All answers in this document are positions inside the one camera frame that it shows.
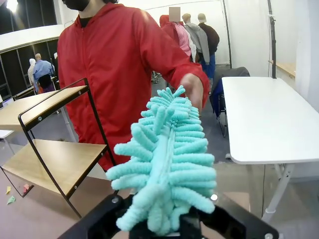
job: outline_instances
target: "pink jacket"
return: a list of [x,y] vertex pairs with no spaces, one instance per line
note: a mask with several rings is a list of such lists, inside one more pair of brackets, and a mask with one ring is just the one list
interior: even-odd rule
[[180,48],[186,53],[187,56],[190,56],[191,50],[189,47],[189,39],[186,29],[178,23],[174,23],[174,25],[178,34]]

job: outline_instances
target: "gray jacket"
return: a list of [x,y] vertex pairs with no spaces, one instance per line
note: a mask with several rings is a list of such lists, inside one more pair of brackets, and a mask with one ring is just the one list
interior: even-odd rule
[[197,26],[196,24],[191,22],[186,23],[184,26],[185,26],[185,29],[190,34],[191,40],[196,45],[197,51],[201,52],[204,56],[205,62],[209,63],[210,57],[209,57],[208,40],[204,30],[201,29],[200,26]]

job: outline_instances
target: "white table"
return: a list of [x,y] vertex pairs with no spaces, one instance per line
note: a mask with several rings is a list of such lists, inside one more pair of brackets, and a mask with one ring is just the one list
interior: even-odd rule
[[9,147],[12,154],[14,154],[14,150],[12,149],[11,145],[9,144],[9,142],[5,138],[7,138],[13,132],[14,131],[12,131],[12,130],[0,130],[0,138],[2,138],[4,140],[5,144]]
[[319,161],[319,113],[279,78],[226,77],[223,87],[233,161],[275,164],[280,175],[263,215],[268,222],[294,165]]

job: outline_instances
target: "red jacket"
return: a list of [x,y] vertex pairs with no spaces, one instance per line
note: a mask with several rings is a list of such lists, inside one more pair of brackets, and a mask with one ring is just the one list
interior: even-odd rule
[[159,18],[159,25],[179,46],[179,37],[173,22],[169,21],[169,15],[162,15]]
[[[131,124],[146,109],[152,70],[175,88],[185,74],[193,73],[203,83],[204,103],[208,96],[209,81],[201,66],[190,63],[148,13],[122,4],[108,3],[83,29],[76,19],[60,36],[58,59],[61,87],[88,79],[112,151],[115,144],[130,140]],[[80,142],[104,143],[87,96],[67,109]],[[114,157],[117,163],[129,159]],[[112,166],[108,157],[99,164],[105,170]]]

